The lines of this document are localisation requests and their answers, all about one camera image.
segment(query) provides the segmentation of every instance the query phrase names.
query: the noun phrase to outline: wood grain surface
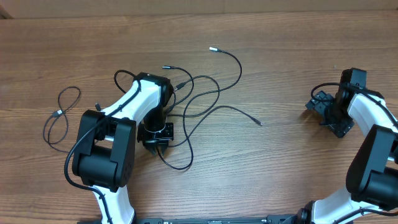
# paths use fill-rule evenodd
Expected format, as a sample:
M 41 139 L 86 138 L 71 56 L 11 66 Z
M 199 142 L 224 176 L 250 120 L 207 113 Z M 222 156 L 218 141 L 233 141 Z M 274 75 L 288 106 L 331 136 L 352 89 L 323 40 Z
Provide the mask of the wood grain surface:
M 398 0 L 0 0 L 16 19 L 91 16 L 395 10 Z
M 195 159 L 185 172 L 168 168 L 136 144 L 128 189 L 138 217 L 263 217 L 296 213 L 345 184 L 346 171 L 363 141 L 355 126 L 337 139 L 304 104 L 310 90 L 338 82 L 341 71 L 368 71 L 368 87 L 380 91 L 398 114 L 398 12 L 298 12 L 204 16 L 134 16 L 0 21 L 0 223 L 75 223 L 101 216 L 91 192 L 68 185 L 65 154 L 44 143 L 44 121 L 57 110 L 65 87 L 81 88 L 68 113 L 70 129 L 59 148 L 69 150 L 81 114 L 95 102 L 109 106 L 121 97 L 116 70 L 187 79 L 162 65 L 193 75 L 211 75 L 225 87 L 243 65 L 241 81 L 221 93 L 218 105 L 235 106 L 263 127 L 231 110 L 213 113 L 192 136 Z M 131 78 L 121 75 L 129 88 Z M 188 93 L 190 84 L 177 92 Z M 214 90 L 207 80 L 194 93 Z M 325 88 L 332 94 L 335 88 Z M 67 106 L 76 97 L 66 93 Z M 204 110 L 216 95 L 193 101 L 188 112 Z M 175 108 L 183 111 L 184 105 Z M 184 139 L 182 120 L 175 141 Z M 188 119 L 191 130 L 198 119 Z M 65 129 L 61 120 L 53 139 Z M 166 160 L 189 162 L 188 146 L 169 149 Z M 396 223 L 367 216 L 358 223 Z

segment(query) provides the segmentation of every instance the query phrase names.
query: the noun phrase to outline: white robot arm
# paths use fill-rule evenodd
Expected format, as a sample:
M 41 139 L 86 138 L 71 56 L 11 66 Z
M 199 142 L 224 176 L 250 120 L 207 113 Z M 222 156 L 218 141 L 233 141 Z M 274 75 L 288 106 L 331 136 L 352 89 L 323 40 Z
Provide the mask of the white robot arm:
M 386 105 L 386 102 L 377 97 L 372 96 L 377 101 L 380 101 L 382 105 Z M 388 115 L 369 98 L 363 94 L 355 94 L 353 99 L 350 101 L 348 106 L 348 114 L 352 117 L 359 128 L 362 130 L 363 135 L 366 137 L 369 130 L 374 124 L 383 126 L 391 129 L 393 132 L 398 133 L 397 128 L 394 126 Z M 373 205 L 367 202 L 356 202 L 351 199 L 351 194 L 347 191 L 344 186 L 329 197 L 318 200 L 313 204 L 312 209 L 312 221 L 316 224 L 332 224 L 335 220 L 353 213 L 360 208 L 368 208 L 373 210 L 379 210 L 379 206 Z M 342 221 L 341 224 L 348 223 L 360 216 L 368 214 L 358 213 L 350 218 Z
M 396 170 L 385 168 L 387 158 L 395 160 L 392 152 L 398 135 L 397 120 L 388 111 L 379 93 L 366 93 L 365 84 L 365 71 L 355 68 L 345 70 L 333 103 L 326 100 L 331 99 L 330 95 L 320 91 L 317 96 L 324 100 L 314 102 L 312 99 L 307 104 L 307 107 L 322 114 L 325 120 L 333 120 L 326 124 L 338 137 L 351 129 L 352 119 L 366 137 L 349 168 L 346 185 L 329 197 L 314 202 L 308 209 L 311 211 L 311 222 L 316 224 L 349 223 L 368 214 L 367 209 L 381 211 L 397 206 L 398 197 L 394 191 L 397 190 L 398 176 Z
M 143 140 L 162 140 L 159 135 L 163 134 L 166 126 L 163 107 L 170 99 L 173 87 L 167 78 L 140 73 L 131 89 L 115 104 L 101 112 L 87 111 L 80 122 L 79 133 L 84 133 L 93 123 L 104 119 L 104 116 L 112 113 L 135 94 L 138 89 L 137 80 L 141 84 L 140 92 L 121 111 L 112 115 L 96 134 L 88 138 L 87 144 L 83 143 L 76 149 L 72 164 L 73 173 L 80 176 L 85 185 L 92 186 L 104 195 L 112 224 L 131 224 L 134 221 L 135 213 L 129 202 L 126 184 L 134 164 L 136 126 L 141 133 L 154 134 L 153 139 Z M 113 141 L 112 150 L 95 146 L 94 139 Z M 94 195 L 103 215 L 101 221 L 94 223 L 108 224 L 102 199 L 95 192 Z

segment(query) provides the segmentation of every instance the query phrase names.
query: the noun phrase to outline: cable connector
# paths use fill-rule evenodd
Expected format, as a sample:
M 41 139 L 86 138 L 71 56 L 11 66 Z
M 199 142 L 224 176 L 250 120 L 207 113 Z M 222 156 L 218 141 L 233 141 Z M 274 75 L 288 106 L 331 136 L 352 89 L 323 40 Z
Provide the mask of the cable connector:
M 218 51 L 220 51 L 218 48 L 215 48 L 215 47 L 209 47 L 209 50 L 211 50 L 211 51 L 215 51 L 215 52 L 218 52 Z
M 54 111 L 54 113 L 52 113 L 52 117 L 53 118 L 58 118 L 59 116 L 61 116 L 61 114 L 62 114 L 62 110 L 57 110 L 57 111 Z
M 251 118 L 256 124 L 262 126 L 263 123 L 261 123 L 261 121 L 257 120 L 256 118 Z
M 101 112 L 101 106 L 99 103 L 95 103 L 95 109 L 99 112 Z
M 175 88 L 174 88 L 174 91 L 177 91 L 177 90 L 181 89 L 182 87 L 185 86 L 185 84 L 187 84 L 187 83 L 183 82 L 183 83 L 180 83 L 180 84 L 176 85 Z
M 174 66 L 170 66 L 170 65 L 164 65 L 162 66 L 163 69 L 175 69 Z

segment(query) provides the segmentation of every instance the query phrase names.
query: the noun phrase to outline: black mounting plate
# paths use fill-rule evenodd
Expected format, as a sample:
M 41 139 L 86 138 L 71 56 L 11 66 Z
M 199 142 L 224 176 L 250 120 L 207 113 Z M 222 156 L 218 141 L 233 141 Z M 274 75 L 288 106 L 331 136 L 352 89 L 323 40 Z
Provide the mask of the black mounting plate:
M 160 148 L 162 155 L 169 146 L 169 141 L 174 139 L 173 123 L 166 123 L 164 129 L 156 133 L 147 131 L 144 124 L 138 126 L 137 141 L 142 141 L 142 145 L 156 155 L 157 147 Z
M 268 215 L 263 218 L 189 218 L 163 220 L 161 218 L 138 219 L 136 224 L 293 224 L 296 215 Z
M 320 100 L 331 100 L 327 102 L 319 102 L 317 100 L 311 99 L 305 107 L 307 107 L 308 110 L 314 110 L 316 111 L 322 118 L 323 121 L 319 123 L 321 126 L 328 126 L 328 128 L 338 137 L 342 138 L 344 135 L 354 126 L 354 121 L 350 117 L 345 117 L 340 120 L 338 123 L 331 123 L 327 119 L 328 117 L 328 112 L 330 109 L 330 106 L 332 104 L 332 100 L 334 98 L 330 94 L 326 94 L 324 91 L 319 91 L 316 95 L 315 98 L 320 99 Z

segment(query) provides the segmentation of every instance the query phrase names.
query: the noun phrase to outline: black cable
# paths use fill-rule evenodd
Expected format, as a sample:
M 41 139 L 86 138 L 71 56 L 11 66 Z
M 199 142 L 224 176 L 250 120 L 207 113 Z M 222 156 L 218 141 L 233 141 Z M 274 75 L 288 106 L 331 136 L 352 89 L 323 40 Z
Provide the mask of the black cable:
M 239 69 L 240 69 L 240 73 L 239 73 L 238 79 L 236 79 L 236 81 L 235 81 L 234 83 L 232 83 L 231 85 L 229 85 L 229 86 L 227 86 L 227 87 L 225 87 L 225 88 L 220 89 L 220 91 L 224 91 L 224 90 L 227 90 L 227 89 L 229 89 L 229 88 L 235 86 L 235 85 L 238 83 L 238 81 L 241 79 L 241 77 L 242 77 L 242 65 L 241 65 L 241 62 L 239 61 L 239 59 L 236 58 L 235 55 L 233 55 L 233 54 L 231 54 L 231 53 L 229 53 L 229 52 L 227 52 L 227 51 L 225 51 L 225 50 L 216 49 L 216 48 L 210 48 L 210 49 L 211 49 L 212 51 L 215 51 L 215 52 L 221 52 L 221 53 L 227 54 L 227 55 L 231 56 L 232 58 L 234 58 L 235 61 L 238 63 Z M 185 84 L 187 84 L 188 82 L 190 82 L 190 80 L 178 84 L 177 87 L 182 88 L 182 87 L 183 87 Z M 202 95 L 206 95 L 206 94 L 210 94 L 210 93 L 216 93 L 216 92 L 218 92 L 218 91 L 212 90 L 212 91 L 208 91 L 208 92 L 201 93 L 200 95 L 202 96 Z M 205 111 L 202 111 L 201 113 L 198 113 L 198 114 L 186 114 L 185 117 L 187 117 L 187 118 L 196 118 L 196 117 L 199 117 L 199 116 L 204 115 L 204 114 L 207 113 L 209 110 L 211 110 L 212 107 L 214 107 L 214 105 L 216 105 L 217 100 L 218 100 L 218 98 L 217 98 L 217 99 L 215 100 L 215 102 L 214 102 L 210 107 L 208 107 Z M 169 114 L 169 116 L 183 117 L 182 114 Z
M 236 111 L 238 111 L 238 112 L 240 112 L 240 113 L 246 115 L 248 118 L 252 119 L 256 124 L 258 124 L 258 125 L 260 125 L 260 126 L 263 125 L 263 124 L 262 124 L 259 120 L 257 120 L 256 118 L 253 118 L 253 117 L 250 116 L 249 114 L 247 114 L 247 113 L 245 113 L 245 112 L 243 112 L 243 111 L 241 111 L 241 110 L 239 110 L 239 109 L 237 109 L 237 108 L 235 108 L 235 107 L 233 107 L 233 106 L 216 106 L 216 107 L 213 108 L 209 113 L 207 113 L 207 114 L 197 123 L 197 125 L 195 125 L 195 127 L 192 129 L 191 133 L 188 135 L 188 138 L 191 137 L 191 135 L 193 134 L 193 132 L 196 130 L 197 127 L 199 127 L 199 125 L 202 123 L 202 121 L 204 121 L 210 114 L 212 114 L 212 112 L 214 112 L 214 111 L 216 111 L 216 110 L 218 110 L 218 109 L 221 109 L 221 108 L 229 108 L 229 109 L 232 109 L 232 110 L 236 110 Z M 178 143 L 178 144 L 176 144 L 176 145 L 169 146 L 169 147 L 181 146 L 181 145 L 184 144 L 186 141 L 187 141 L 187 139 L 185 139 L 184 141 L 182 141 L 182 142 L 180 142 L 180 143 Z
M 120 89 L 120 91 L 122 91 L 123 93 L 126 93 L 126 91 L 124 91 L 123 88 L 121 88 L 121 87 L 119 86 L 119 83 L 118 83 L 118 81 L 116 80 L 117 75 L 118 75 L 119 73 L 121 73 L 121 72 L 124 72 L 124 73 L 129 74 L 129 75 L 131 75 L 133 78 L 134 78 L 136 75 L 133 74 L 133 73 L 131 73 L 131 72 L 129 72 L 129 71 L 127 71 L 127 70 L 123 70 L 123 69 L 118 70 L 118 71 L 114 74 L 114 76 L 113 76 L 114 83 L 115 83 L 116 86 Z
M 190 81 L 192 82 L 191 90 L 189 91 L 189 93 L 188 93 L 184 98 L 182 98 L 180 101 L 178 101 L 177 103 L 176 103 L 175 100 L 174 100 L 174 103 L 173 103 L 171 106 L 169 106 L 169 107 L 165 110 L 165 114 L 169 114 L 169 113 L 174 109 L 174 107 L 175 107 L 176 105 L 179 105 L 181 102 L 183 102 L 184 100 L 186 100 L 186 99 L 191 95 L 191 93 L 192 93 L 192 91 L 193 91 L 193 87 L 195 86 L 195 84 L 194 84 L 194 82 L 193 82 L 192 75 L 191 75 L 188 71 L 186 71 L 185 69 L 183 69 L 183 68 L 165 65 L 165 66 L 163 66 L 163 69 L 177 69 L 177 70 L 181 70 L 181 71 L 185 72 L 185 73 L 190 77 Z M 179 86 L 177 85 L 177 86 L 175 87 L 175 91 L 177 91 L 177 90 L 180 89 L 180 88 L 179 88 Z
M 72 103 L 71 105 L 69 105 L 69 106 L 64 110 L 64 109 L 62 109 L 60 99 L 61 99 L 62 94 L 63 94 L 65 91 L 69 90 L 69 89 L 76 89 L 76 90 L 78 90 L 78 96 L 77 96 L 76 99 L 73 101 L 73 103 Z M 78 103 L 78 101 L 79 101 L 79 99 L 80 99 L 80 96 L 81 96 L 81 91 L 80 91 L 80 89 L 79 89 L 77 86 L 68 86 L 68 87 L 64 88 L 64 89 L 58 94 L 58 107 L 59 107 L 60 109 L 59 109 L 58 111 L 54 111 L 54 112 L 49 116 L 49 118 L 47 118 L 47 120 L 46 120 L 45 123 L 44 123 L 44 127 L 43 127 L 43 140 L 44 140 L 52 149 L 54 149 L 54 150 L 56 150 L 56 151 L 58 151 L 58 152 L 65 152 L 65 153 L 68 153 L 67 151 L 58 149 L 58 148 L 54 147 L 53 145 L 56 145 L 56 144 L 60 143 L 60 142 L 63 141 L 63 140 L 65 139 L 65 137 L 67 136 L 68 130 L 69 130 L 69 122 L 68 122 L 67 112 L 69 112 L 72 108 L 74 108 L 74 107 L 76 106 L 76 104 Z M 51 130 L 52 130 L 54 124 L 55 124 L 55 123 L 58 121 L 58 119 L 61 117 L 61 115 L 63 115 L 63 117 L 65 118 L 65 121 L 66 121 L 66 123 L 67 123 L 67 127 L 66 127 L 66 129 L 65 129 L 65 133 L 63 134 L 62 138 L 59 139 L 58 141 L 56 141 L 56 142 L 51 142 L 51 141 L 50 141 Z M 50 120 L 51 120 L 52 118 L 54 118 L 54 121 L 53 121 L 52 124 L 50 125 L 49 131 L 48 131 L 48 133 L 47 133 L 47 138 L 45 138 L 45 128 L 47 127 L 47 125 L 49 124 L 49 122 L 50 122 Z
M 331 99 L 331 100 L 328 100 L 328 99 L 322 100 L 322 99 L 318 99 L 318 98 L 315 98 L 315 97 L 314 97 L 313 92 L 314 92 L 315 90 L 317 90 L 318 88 L 323 87 L 323 86 L 340 86 L 340 83 L 322 83 L 321 85 L 317 85 L 316 87 L 314 87 L 314 88 L 311 90 L 311 98 L 313 98 L 314 100 L 317 100 L 318 102 L 332 102 L 332 101 L 334 101 L 335 99 Z
M 133 73 L 131 73 L 131 72 L 129 72 L 129 71 L 126 71 L 126 70 L 118 70 L 118 71 L 115 73 L 115 76 L 116 76 L 118 73 L 120 73 L 120 72 L 125 72 L 125 73 L 127 73 L 127 74 L 133 76 L 134 79 L 135 79 L 135 77 L 136 77 Z M 90 129 L 89 129 L 89 130 L 88 130 L 88 131 L 87 131 L 87 132 L 86 132 L 74 145 L 73 145 L 73 147 L 70 149 L 70 151 L 69 151 L 69 153 L 68 153 L 67 158 L 65 159 L 65 164 L 64 164 L 64 167 L 63 167 L 63 173 L 64 173 L 64 175 L 65 175 L 66 180 L 68 181 L 68 183 L 69 183 L 70 185 L 72 185 L 72 186 L 74 186 L 74 187 L 77 187 L 77 188 L 79 188 L 79 189 L 89 190 L 89 191 L 95 192 L 95 193 L 97 193 L 97 194 L 99 195 L 99 199 L 102 200 L 103 205 L 104 205 L 105 214 L 106 214 L 106 217 L 107 217 L 107 219 L 108 219 L 107 222 L 110 223 L 110 224 L 113 224 L 113 222 L 112 222 L 111 215 L 109 214 L 108 205 L 107 205 L 107 203 L 106 203 L 105 197 L 104 197 L 104 195 L 102 194 L 102 192 L 101 192 L 100 190 L 96 189 L 96 188 L 87 187 L 87 186 L 84 186 L 84 185 L 81 185 L 81 184 L 78 184 L 78 183 L 72 181 L 71 178 L 70 178 L 70 176 L 69 176 L 69 173 L 68 173 L 68 165 L 69 165 L 69 162 L 70 162 L 70 158 L 72 157 L 73 153 L 75 152 L 76 147 L 82 142 L 82 140 L 83 140 L 84 138 L 86 138 L 87 135 L 89 135 L 89 133 L 91 133 L 92 131 L 94 131 L 98 126 L 100 126 L 102 123 L 104 123 L 106 120 L 108 120 L 110 117 L 112 117 L 113 115 L 115 115 L 117 112 L 121 111 L 128 103 L 131 102 L 131 100 L 133 100 L 133 99 L 138 95 L 138 93 L 141 91 L 141 83 L 140 83 L 139 80 L 137 80 L 137 82 L 138 82 L 138 88 L 137 88 L 136 92 L 135 92 L 129 99 L 127 99 L 123 104 L 119 105 L 117 109 L 115 109 L 114 111 L 110 112 L 110 114 L 107 114 L 103 119 L 101 119 L 100 121 L 98 121 L 92 128 L 90 128 Z
M 398 212 L 381 212 L 381 211 L 377 211 L 377 210 L 373 210 L 373 209 L 368 209 L 368 208 L 360 208 L 357 211 L 351 212 L 337 220 L 335 220 L 333 222 L 333 224 L 339 224 L 349 218 L 352 218 L 353 216 L 357 215 L 357 214 L 362 214 L 362 216 L 364 215 L 365 212 L 370 212 L 370 213 L 374 213 L 374 214 L 378 214 L 378 215 L 383 215 L 383 216 L 387 216 L 387 217 L 395 217 L 398 216 Z
M 218 98 L 220 97 L 220 86 L 219 86 L 218 82 L 217 82 L 214 78 L 209 77 L 208 75 L 199 75 L 199 76 L 193 77 L 192 80 L 197 79 L 197 78 L 208 78 L 208 79 L 210 79 L 211 81 L 213 81 L 213 82 L 217 85 L 217 89 L 218 89 L 218 91 L 217 91 L 217 92 L 218 92 L 218 95 L 217 95 L 217 99 L 216 99 L 216 101 L 217 101 Z M 184 129 L 184 134 L 185 134 L 185 137 L 187 138 L 187 141 L 188 141 L 188 144 L 189 144 L 189 148 L 190 148 L 190 151 L 191 151 L 191 160 L 190 160 L 189 164 L 186 165 L 186 166 L 184 166 L 184 167 L 175 167 L 175 166 L 173 166 L 173 165 L 170 165 L 168 162 L 166 162 L 166 161 L 164 160 L 164 158 L 163 158 L 162 155 L 160 154 L 159 148 L 158 148 L 158 147 L 156 148 L 157 154 L 159 155 L 160 159 L 164 162 L 164 164 L 168 165 L 168 166 L 169 166 L 170 168 L 172 168 L 172 169 L 175 169 L 175 170 L 185 170 L 185 169 L 189 168 L 189 167 L 192 165 L 192 162 L 193 162 L 193 149 L 192 149 L 191 142 L 189 141 L 189 137 L 188 137 L 188 134 L 187 134 L 187 130 L 186 130 L 186 128 L 185 128 L 185 113 L 187 112 L 187 109 L 188 109 L 189 104 L 190 104 L 195 98 L 198 98 L 199 96 L 202 96 L 202 95 L 204 95 L 204 94 L 206 94 L 206 93 L 200 93 L 200 94 L 197 94 L 196 96 L 194 96 L 194 97 L 187 103 L 187 105 L 185 106 L 184 112 L 183 112 L 182 127 L 183 127 L 183 129 Z

